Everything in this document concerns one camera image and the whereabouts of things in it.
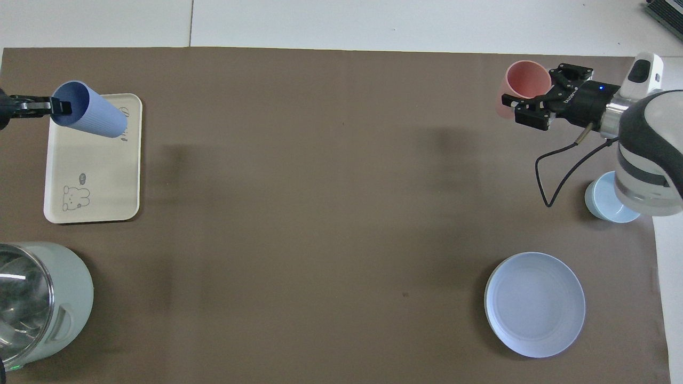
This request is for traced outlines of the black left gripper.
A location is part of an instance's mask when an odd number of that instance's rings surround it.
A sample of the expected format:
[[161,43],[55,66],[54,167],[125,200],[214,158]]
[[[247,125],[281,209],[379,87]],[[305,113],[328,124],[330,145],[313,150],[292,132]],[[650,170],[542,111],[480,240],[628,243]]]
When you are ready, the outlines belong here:
[[7,95],[3,89],[0,89],[0,131],[7,127],[12,118],[39,118],[71,113],[72,107],[68,101],[36,95]]

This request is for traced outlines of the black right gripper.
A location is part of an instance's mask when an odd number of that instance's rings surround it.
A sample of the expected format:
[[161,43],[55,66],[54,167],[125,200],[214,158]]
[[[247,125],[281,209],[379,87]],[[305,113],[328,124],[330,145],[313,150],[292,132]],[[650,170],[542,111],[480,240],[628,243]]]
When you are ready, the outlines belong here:
[[[591,80],[593,68],[561,63],[550,70],[553,85],[562,90],[574,90],[561,103],[557,117],[581,128],[598,128],[607,105],[612,100],[612,85]],[[502,105],[509,107],[515,123],[540,131],[548,131],[554,110],[550,104],[560,100],[560,94],[537,95],[534,98],[502,94]]]

